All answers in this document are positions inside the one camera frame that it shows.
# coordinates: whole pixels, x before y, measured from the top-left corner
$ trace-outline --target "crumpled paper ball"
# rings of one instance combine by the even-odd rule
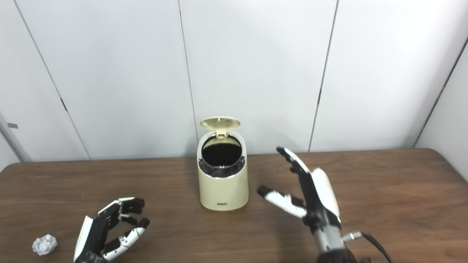
[[[36,241],[32,243],[32,251],[39,256],[47,255],[54,250],[57,244],[57,239],[53,235],[47,234],[41,238],[36,238]]]

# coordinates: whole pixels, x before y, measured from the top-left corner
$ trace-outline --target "white wall panel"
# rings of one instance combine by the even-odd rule
[[[336,2],[181,0],[198,136],[230,116],[249,153],[308,150]]]
[[[12,163],[19,162],[18,157],[0,133],[0,172]]]
[[[0,1],[0,125],[25,161],[88,159],[12,0]]]
[[[465,48],[416,147],[432,148],[468,181],[468,50]]]
[[[177,0],[18,0],[92,159],[195,155]]]
[[[467,18],[465,0],[340,1],[311,151],[413,147]]]

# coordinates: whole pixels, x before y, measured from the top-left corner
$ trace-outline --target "cream trash can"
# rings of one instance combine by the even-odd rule
[[[243,207],[249,199],[247,151],[242,136],[231,129],[241,123],[230,117],[212,117],[202,122],[211,130],[198,144],[200,202],[211,210]]]

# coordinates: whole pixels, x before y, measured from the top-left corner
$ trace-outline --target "wooden table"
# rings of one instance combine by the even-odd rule
[[[344,233],[371,233],[396,263],[468,262],[468,186],[437,152],[298,156],[327,172]],[[137,196],[151,224],[116,263],[311,263],[317,252],[309,229],[256,194],[265,184],[301,196],[288,167],[279,154],[249,156],[248,204],[214,212],[199,202],[195,158],[14,164],[0,174],[0,262],[73,262],[84,216]],[[108,240],[127,229],[121,223]],[[32,242],[47,233],[59,245],[38,256]],[[365,240],[349,247],[357,258],[386,262]]]

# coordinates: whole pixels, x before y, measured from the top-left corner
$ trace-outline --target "robotic hand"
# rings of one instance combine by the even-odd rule
[[[138,222],[126,213],[141,214],[144,206],[145,201],[140,198],[119,198],[102,208],[96,219],[86,216],[76,243],[73,261],[105,263],[125,252],[149,225],[149,219],[143,218]],[[108,231],[122,221],[134,225],[134,228],[106,244]]]
[[[304,206],[304,202],[299,198],[265,186],[260,186],[257,193],[284,211],[302,218],[304,224],[309,226],[319,252],[317,263],[358,263],[345,243],[361,237],[369,240],[390,263],[393,263],[383,247],[371,235],[361,232],[341,235],[338,203],[330,181],[322,169],[316,168],[311,172],[290,150],[282,147],[277,147],[276,150],[292,164],[291,172],[299,176],[306,205]],[[370,259],[367,258],[362,262],[370,262]]]

